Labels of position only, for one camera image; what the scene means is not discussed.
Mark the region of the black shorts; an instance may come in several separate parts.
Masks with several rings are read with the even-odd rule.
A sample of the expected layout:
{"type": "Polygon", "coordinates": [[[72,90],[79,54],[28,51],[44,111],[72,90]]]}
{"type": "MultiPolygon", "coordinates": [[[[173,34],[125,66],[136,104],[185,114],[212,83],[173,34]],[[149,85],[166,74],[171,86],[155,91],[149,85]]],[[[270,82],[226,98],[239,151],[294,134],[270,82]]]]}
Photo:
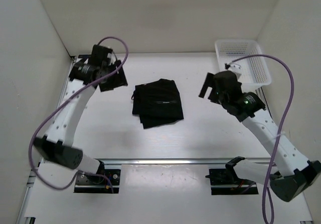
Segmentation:
{"type": "Polygon", "coordinates": [[[144,129],[173,124],[184,119],[179,90],[174,80],[160,79],[135,86],[132,114],[144,129]]]}

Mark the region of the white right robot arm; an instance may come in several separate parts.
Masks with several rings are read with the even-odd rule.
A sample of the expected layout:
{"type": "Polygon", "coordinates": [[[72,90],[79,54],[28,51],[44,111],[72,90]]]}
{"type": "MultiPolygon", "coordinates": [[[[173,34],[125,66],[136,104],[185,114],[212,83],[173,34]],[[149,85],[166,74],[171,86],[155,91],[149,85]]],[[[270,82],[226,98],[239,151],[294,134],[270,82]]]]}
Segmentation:
{"type": "Polygon", "coordinates": [[[310,187],[320,176],[320,161],[310,161],[290,140],[278,132],[263,101],[253,92],[243,92],[241,83],[232,71],[208,73],[199,96],[203,98],[211,88],[208,99],[221,105],[245,126],[270,154],[276,166],[255,164],[244,157],[236,157],[226,164],[225,177],[236,184],[241,179],[267,183],[281,200],[290,202],[310,187]]]}

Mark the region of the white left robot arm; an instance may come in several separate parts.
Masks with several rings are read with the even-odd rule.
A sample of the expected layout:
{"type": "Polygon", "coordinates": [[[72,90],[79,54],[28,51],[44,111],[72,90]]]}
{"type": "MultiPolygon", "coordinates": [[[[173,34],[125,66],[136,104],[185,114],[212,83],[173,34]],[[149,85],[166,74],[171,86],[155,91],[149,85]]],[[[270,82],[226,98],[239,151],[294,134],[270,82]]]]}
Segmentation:
{"type": "Polygon", "coordinates": [[[126,60],[127,57],[119,64],[115,61],[116,68],[96,80],[94,76],[99,67],[81,61],[74,64],[69,74],[65,101],[40,124],[30,141],[28,157],[33,171],[32,148],[36,148],[45,160],[84,172],[94,184],[103,182],[105,171],[100,168],[101,161],[88,157],[72,145],[80,118],[97,86],[120,73],[126,60]]]}

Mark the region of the aluminium table edge rail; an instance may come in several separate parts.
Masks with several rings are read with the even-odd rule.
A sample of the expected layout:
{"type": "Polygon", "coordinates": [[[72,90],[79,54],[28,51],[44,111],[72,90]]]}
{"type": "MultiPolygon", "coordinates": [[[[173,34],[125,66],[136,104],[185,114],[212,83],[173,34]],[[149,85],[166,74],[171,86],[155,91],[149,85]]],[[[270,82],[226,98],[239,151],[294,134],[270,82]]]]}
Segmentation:
{"type": "Polygon", "coordinates": [[[100,159],[107,165],[122,165],[122,164],[133,164],[133,165],[179,165],[179,164],[205,164],[205,165],[215,165],[215,164],[226,164],[233,157],[230,158],[139,158],[139,159],[100,159]]]}

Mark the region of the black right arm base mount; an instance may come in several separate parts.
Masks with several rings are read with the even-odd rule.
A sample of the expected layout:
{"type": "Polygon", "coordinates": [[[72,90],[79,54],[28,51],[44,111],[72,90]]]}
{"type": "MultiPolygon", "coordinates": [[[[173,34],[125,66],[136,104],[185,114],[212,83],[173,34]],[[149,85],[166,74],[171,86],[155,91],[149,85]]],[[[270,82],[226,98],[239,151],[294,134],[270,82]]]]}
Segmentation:
{"type": "Polygon", "coordinates": [[[210,180],[211,195],[257,195],[258,189],[254,181],[241,179],[236,175],[234,167],[244,157],[235,157],[225,164],[224,169],[209,169],[206,178],[210,180]]]}

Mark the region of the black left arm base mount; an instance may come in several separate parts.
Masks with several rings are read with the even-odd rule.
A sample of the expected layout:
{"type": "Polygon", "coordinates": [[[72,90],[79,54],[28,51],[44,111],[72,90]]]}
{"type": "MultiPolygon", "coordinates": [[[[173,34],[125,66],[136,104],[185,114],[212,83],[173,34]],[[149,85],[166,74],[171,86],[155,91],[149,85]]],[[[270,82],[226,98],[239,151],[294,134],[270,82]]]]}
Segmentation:
{"type": "Polygon", "coordinates": [[[100,173],[104,177],[78,174],[75,180],[74,193],[118,194],[121,169],[112,167],[100,173]]]}

